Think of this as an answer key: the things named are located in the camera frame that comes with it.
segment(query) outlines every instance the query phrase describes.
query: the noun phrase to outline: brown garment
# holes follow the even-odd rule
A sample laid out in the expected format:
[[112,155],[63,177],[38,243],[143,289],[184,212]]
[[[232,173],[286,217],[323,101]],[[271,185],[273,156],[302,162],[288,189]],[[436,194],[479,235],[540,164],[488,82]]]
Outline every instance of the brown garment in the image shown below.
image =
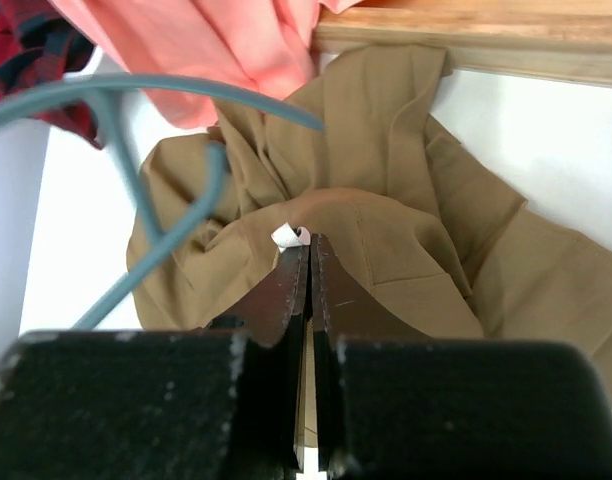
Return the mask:
[[[612,253],[527,211],[428,114],[444,56],[342,55],[289,99],[325,133],[217,102],[219,129],[161,141],[142,176],[164,228],[202,194],[211,138],[231,173],[212,219],[135,290],[142,325],[206,325],[269,273],[270,235],[289,222],[328,236],[346,270],[422,332],[572,342],[612,399]],[[129,268],[148,249],[137,221]]]

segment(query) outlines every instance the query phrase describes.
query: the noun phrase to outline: salmon pink cloth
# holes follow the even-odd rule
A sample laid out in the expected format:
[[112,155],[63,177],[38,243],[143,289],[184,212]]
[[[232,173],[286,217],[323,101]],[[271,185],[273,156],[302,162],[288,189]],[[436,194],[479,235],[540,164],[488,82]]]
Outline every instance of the salmon pink cloth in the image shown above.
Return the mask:
[[[51,0],[126,71],[226,82],[284,99],[315,75],[309,47],[321,5],[359,0]],[[215,124],[212,101],[149,90],[173,125]]]

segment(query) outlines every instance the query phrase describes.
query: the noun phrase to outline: dark plaid cloth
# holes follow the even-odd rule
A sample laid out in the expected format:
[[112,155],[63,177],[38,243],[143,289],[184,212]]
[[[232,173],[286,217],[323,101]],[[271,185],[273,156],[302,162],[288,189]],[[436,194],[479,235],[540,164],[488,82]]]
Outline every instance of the dark plaid cloth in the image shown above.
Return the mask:
[[[93,45],[48,0],[0,0],[0,99],[84,68]],[[96,148],[97,127],[84,103],[36,115]]]

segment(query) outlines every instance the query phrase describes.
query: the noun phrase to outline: wooden board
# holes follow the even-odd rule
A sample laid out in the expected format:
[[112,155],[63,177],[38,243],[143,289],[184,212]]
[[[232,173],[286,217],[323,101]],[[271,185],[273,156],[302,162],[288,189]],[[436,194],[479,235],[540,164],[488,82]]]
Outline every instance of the wooden board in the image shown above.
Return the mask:
[[612,85],[612,0],[371,0],[324,11],[314,44],[446,47],[455,67]]

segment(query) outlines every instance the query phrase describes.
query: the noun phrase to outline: folded cloth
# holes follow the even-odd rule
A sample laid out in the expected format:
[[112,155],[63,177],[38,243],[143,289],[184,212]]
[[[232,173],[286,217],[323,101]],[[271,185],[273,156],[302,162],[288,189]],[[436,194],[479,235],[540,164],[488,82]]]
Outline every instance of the folded cloth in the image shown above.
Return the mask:
[[[315,75],[309,47],[320,3],[359,0],[51,0],[126,71],[206,78],[284,99]],[[214,125],[210,98],[147,90],[180,128]]]
[[[444,57],[420,46],[341,55],[288,100],[323,133],[220,102],[219,128],[162,140],[141,175],[164,228],[202,195],[209,141],[225,142],[230,175],[212,218],[135,290],[142,325],[205,326],[271,271],[271,234],[288,222],[326,235],[418,330],[569,342],[612,399],[612,253],[528,211],[429,115]],[[149,249],[137,220],[128,267]]]
[[[83,69],[93,48],[47,0],[0,0],[0,99]],[[95,141],[95,121],[84,103],[35,117],[101,148]]]

